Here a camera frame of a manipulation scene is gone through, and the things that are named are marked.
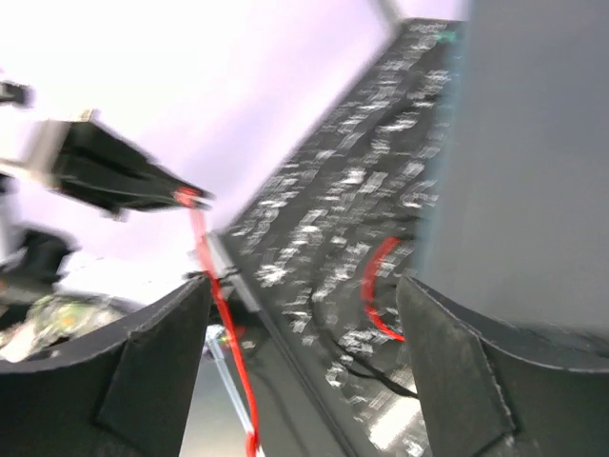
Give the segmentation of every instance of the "black wire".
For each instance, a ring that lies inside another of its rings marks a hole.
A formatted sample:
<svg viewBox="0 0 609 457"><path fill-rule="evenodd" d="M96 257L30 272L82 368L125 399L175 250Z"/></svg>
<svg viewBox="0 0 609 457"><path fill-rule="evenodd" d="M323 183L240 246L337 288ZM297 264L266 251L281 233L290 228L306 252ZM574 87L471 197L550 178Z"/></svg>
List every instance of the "black wire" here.
<svg viewBox="0 0 609 457"><path fill-rule="evenodd" d="M412 78L413 79L412 79L411 87L416 88L421 85L422 80L424 78L424 73L422 73L420 71L413 71ZM440 94L429 95L425 98L424 101L435 101L440 96L441 96ZM406 96L403 100L394 104L388 111L386 111L381 116L381 118L371 128L367 129L366 132L360 138L358 138L357 142L354 145L352 145L351 148L353 148L353 149L361 148L361 147L364 147L367 149L370 148L372 146L372 142L374 141L375 134L377 133L378 128L388 125L391 122L395 122L395 119L398 116L411 111L414 108L414 104L418 101L419 100L413 100ZM416 135L411 141L419 144L421 142L422 138L426 135L426 133L427 133L426 129L420 129L419 135ZM394 218L393 222L399 223L403 227L403 225L407 224L408 222L416 222L419 219L420 219L420 217L418 215L405 212L404 214L401 214L398 217ZM367 222L368 223L373 223L373 222L383 223L383 222L386 222L386 219L383 219L380 216L376 216L374 219L370 219ZM364 223L365 223L365 221L361 221L358 223L358 225L363 225ZM349 229L353 229L356 227L357 226L355 224L345 227L343 237L347 238L346 233L349 231ZM401 239L402 241L413 241L416 239L416 235L414 233L407 232L407 231L403 231L402 233L397 233L397 234L388 235L388 236L395 236L395 237ZM334 249L331 249L330 252L324 256L324 259L327 259L327 257L329 255L331 255L331 252L333 250ZM413 392L412 390L396 383L395 381L390 379L386 373L384 373L380 369L372 366L365 358L363 358L359 354L357 354L357 353L349 350L348 348L344 347L343 345L341 345L339 343L339 341L336 340L332 331L321 322L319 315L317 313L316 307L315 307L314 299L313 299L314 294L315 294L315 287L318 286L316 284L316 282L319 280L318 278L315 277L315 274L319 273L319 271L321 271L321 268L318 265L315 265L312 269L311 287L310 287L309 293L307 295L306 304L308 306L308 310L310 313L311 323L313 324L313 326L315 326L317 332L319 333L320 342L321 342L322 346L324 347L324 349L326 349L328 352L330 352L332 354L333 359L334 359L333 362L336 362L339 365L341 365L348 373L352 374L353 376L356 376L358 378L373 379L375 381L378 381L383 386L385 386L388 390L392 391L393 393L395 393L397 395L400 395L402 397L418 398L418 395L416 392ZM348 365L343 360L341 360L343 355L346 355L347 357L349 357L351 360L353 360L353 362L355 362L357 365L359 365L361 368L363 368L365 371L367 371L367 373L358 371L358 370L354 369L353 367L351 367L350 365Z"/></svg>

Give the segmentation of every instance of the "red cable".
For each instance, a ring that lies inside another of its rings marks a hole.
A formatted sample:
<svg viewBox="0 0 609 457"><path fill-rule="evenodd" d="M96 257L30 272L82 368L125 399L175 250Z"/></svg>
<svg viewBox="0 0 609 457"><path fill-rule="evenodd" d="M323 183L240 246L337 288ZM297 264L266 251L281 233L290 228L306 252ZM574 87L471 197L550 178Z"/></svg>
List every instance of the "red cable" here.
<svg viewBox="0 0 609 457"><path fill-rule="evenodd" d="M256 457L258 449L260 448L260 434L258 424L258 409L256 407L256 399L254 392L249 382L249 376L247 375L246 362L244 360L243 353L241 352L241 346L237 336L237 329L230 315L230 309L224 296L222 295L222 288L220 281L215 273L215 268L211 262L210 250L207 244L206 237L206 226L205 218L201 210L197 210L195 206L194 197L196 192L193 189L179 189L175 195L175 199L181 205L190 208L190 221L195 234L195 242L197 248L197 254L201 263L202 271L207 275L211 282L211 294L216 306L220 311L220 317L226 329L228 336L228 342L232 351L233 358L235 359L235 365L241 378L241 383L244 386L246 392L247 404L249 405L249 419L252 424L252 431L247 434L246 441L246 454L247 457Z"/></svg>
<svg viewBox="0 0 609 457"><path fill-rule="evenodd" d="M397 245L402 242L399 238L394 236L387 238L383 243L373 252L370 261L366 264L363 271L362 279L362 299L365 302L364 310L370 322L374 324L376 328L390 336L394 340L405 341L404 336L389 328L389 326L383 322L377 310L374 308L374 289L377 279L377 273L379 266L385 258L385 256L391 252Z"/></svg>

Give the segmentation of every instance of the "black cable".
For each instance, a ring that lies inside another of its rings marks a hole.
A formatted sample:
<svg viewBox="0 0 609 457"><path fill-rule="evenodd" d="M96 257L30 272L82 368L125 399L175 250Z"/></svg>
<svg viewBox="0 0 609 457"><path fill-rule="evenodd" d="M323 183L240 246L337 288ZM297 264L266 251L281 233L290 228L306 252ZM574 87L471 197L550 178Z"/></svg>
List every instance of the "black cable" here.
<svg viewBox="0 0 609 457"><path fill-rule="evenodd" d="M28 86L14 84L11 82L0 83L0 105L13 104L25 108L31 98L31 90Z"/></svg>
<svg viewBox="0 0 609 457"><path fill-rule="evenodd" d="M417 218L417 216L410 216L408 220L413 218ZM347 230L353 229L355 227L355 225L350 226L349 228L347 228ZM404 233L401 236L401 239L404 240L412 238L414 238L414 235L411 233ZM329 252L323 255L322 258L326 260L336 250L338 250L338 248L339 247L337 246L334 249L331 249ZM321 271L321 268L319 268L317 263L314 263L314 268L312 271L319 272ZM389 378L386 373L372 366L367 360L365 360L365 358L341 345L341 343L339 343L334 337L332 331L321 322L313 300L313 296L315 294L315 287L317 287L319 279L320 278L317 277L315 274L311 278L311 287L306 298L306 304L308 306L308 311L311 316L311 322L320 335L320 341L322 343L322 346L324 347L324 349L326 349L333 355L333 361L341 365L348 373L352 374L353 376L363 379L374 379L375 381L378 381L383 384L388 390L402 397L418 398L415 392L396 383L391 378ZM343 362L341 360L342 355L350 357L355 363L357 363L360 367L366 370L367 373L362 373L361 371L358 371L350 367L347 363Z"/></svg>
<svg viewBox="0 0 609 457"><path fill-rule="evenodd" d="M410 86L413 88L419 87L422 84L422 80L423 80L424 76L425 76L424 73L422 73L420 71L413 71L412 76L411 76L413 79L412 79L412 83ZM421 102L421 101L424 101L424 102L436 101L440 96L441 96L440 94L431 94L431 95L427 95L424 98L424 100L414 100L412 98L409 98L408 96L405 96L403 100L396 103L388 111L383 113L383 115L375 122L375 124L372 127L370 127L369 129L367 129L366 132L364 132L360 136L360 138L358 138L356 143L354 145L352 145L351 148L352 149L354 149L354 148L367 148L367 149L371 148L372 142L375 139L375 134L377 133L377 130L379 128L386 126L386 125L390 125L392 122L395 122L396 118L399 117L400 115L410 112L414 108L415 103ZM413 143L419 144L421 142L422 138L426 134L427 134L427 129L419 129L419 134L415 135L415 137L412 138L410 141ZM403 228L403 226L405 224L407 224L409 222L416 222L419 219L420 219L420 217L418 215L411 214L409 212L405 212L405 213L399 215L398 217L396 217L393 220L393 222L399 223ZM386 222L386 219L383 219L380 216L376 216L374 219L370 219L367 222L368 223L373 223L373 222L383 223L383 222ZM365 223L365 221L360 221L357 224L360 226L360 225L363 225L364 223ZM350 229L353 229L356 227L357 226L355 225L355 223L352 224L351 226L344 227L343 237L347 238L346 233ZM402 241L413 241L416 239L416 235L413 232L403 231L403 229L401 230L401 232L402 233L396 233L394 235L388 235L388 236L395 236L396 238L399 238ZM327 259L327 257L329 257L331 255L332 250L327 255L324 256L324 259ZM390 379L386 373L384 373L380 369L372 366L365 358L363 358L359 354L354 353L353 351L351 351L348 348L341 345L339 343L339 341L336 340L332 331L321 322L319 315L317 313L316 307L315 307L314 299L313 299L314 294L315 294L315 287L318 286L316 284L316 282L318 281L318 278L316 278L315 275L316 275L316 273L319 273L319 271L321 271L320 265L314 265L312 268L311 284L310 284L310 290L309 290L309 293L308 293L308 296L306 299L306 304L308 306L308 311L310 313L311 323L313 324L313 326L315 326L317 332L319 333L320 342L321 342L322 346L324 347L324 349L332 354L333 362L336 362L339 365L341 365L348 373L352 374L353 376L363 378L363 379L374 379L374 380L380 382L388 390L392 391L393 393L395 393L397 395L400 395L403 397L418 398L416 392L413 392L412 390L396 383L395 381ZM351 367L350 365L348 365L347 363L345 363L344 361L342 361L341 357L343 355L346 355L347 357L349 357L351 360L353 360L353 362L355 362L357 365L359 365L361 368L363 368L365 371L367 371L367 373L358 371L358 370L354 369L353 367Z"/></svg>

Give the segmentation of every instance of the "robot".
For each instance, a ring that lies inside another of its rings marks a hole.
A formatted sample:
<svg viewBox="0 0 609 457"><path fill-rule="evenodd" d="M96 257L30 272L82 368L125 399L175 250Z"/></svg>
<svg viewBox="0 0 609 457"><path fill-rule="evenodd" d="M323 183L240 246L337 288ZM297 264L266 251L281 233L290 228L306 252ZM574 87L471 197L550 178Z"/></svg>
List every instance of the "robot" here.
<svg viewBox="0 0 609 457"><path fill-rule="evenodd" d="M27 109L31 98L28 86L0 82L0 106ZM12 179L34 181L115 220L124 220L129 209L183 206L183 191L199 208L211 197L102 126L95 110L84 110L73 119L40 121L25 160L0 158L0 360L10 362L35 357L41 348L82 336L136 307L116 298L58 289L60 267L75 251L75 242L69 234L44 228L15 230L7 205Z"/></svg>

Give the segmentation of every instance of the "circuit board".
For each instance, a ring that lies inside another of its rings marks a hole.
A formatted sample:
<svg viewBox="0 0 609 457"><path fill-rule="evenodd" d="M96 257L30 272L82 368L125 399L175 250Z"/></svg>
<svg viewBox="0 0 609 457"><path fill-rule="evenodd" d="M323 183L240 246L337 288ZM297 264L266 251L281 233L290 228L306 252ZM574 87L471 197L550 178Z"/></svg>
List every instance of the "circuit board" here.
<svg viewBox="0 0 609 457"><path fill-rule="evenodd" d="M458 30L458 23L407 22L222 237L234 265L251 276L250 292L261 307L282 316L280 325L320 361L325 380L351 405L373 445L392 457L430 455L418 401L347 372L345 360L323 344L311 307L341 345L415 388L407 343L370 324L360 289L375 249L408 232L377 272L379 314L399 329L395 285L413 268L415 222L439 198L435 169L449 128L445 94L455 76Z"/></svg>

